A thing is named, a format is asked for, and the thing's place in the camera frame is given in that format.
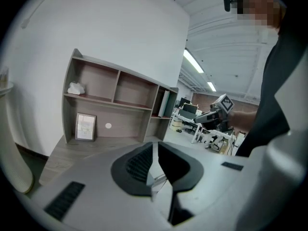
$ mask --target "person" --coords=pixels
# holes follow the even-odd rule
[[[234,0],[238,14],[245,14],[259,24],[278,31],[278,41],[265,63],[257,112],[231,112],[229,125],[248,132],[237,156],[267,145],[273,138],[289,130],[274,95],[296,68],[307,47],[307,28],[299,4],[281,0]]]

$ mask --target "person's arm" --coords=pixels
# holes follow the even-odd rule
[[[241,131],[249,132],[256,118],[256,112],[246,113],[241,111],[232,111],[229,115],[229,126],[235,127]]]

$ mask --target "shelf unit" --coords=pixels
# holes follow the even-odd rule
[[[85,94],[67,93],[69,84],[79,82]],[[164,92],[170,95],[163,117],[158,111]],[[121,141],[164,140],[178,88],[170,88],[124,67],[83,56],[74,49],[67,68],[62,101],[64,141],[75,141],[77,113],[96,115],[95,138],[108,139],[108,146]]]

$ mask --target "white cloth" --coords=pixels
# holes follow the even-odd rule
[[[71,93],[71,94],[80,95],[80,94],[84,94],[85,93],[85,89],[79,83],[71,82],[69,84],[69,88],[67,89],[67,92]]]

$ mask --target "fluorescent light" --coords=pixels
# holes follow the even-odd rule
[[[212,91],[216,91],[214,85],[212,82],[208,82],[208,85],[210,86],[210,88],[212,89]]]
[[[197,61],[193,58],[193,56],[186,49],[184,50],[184,56],[194,66],[194,68],[197,69],[199,73],[204,73],[200,65],[197,63]]]

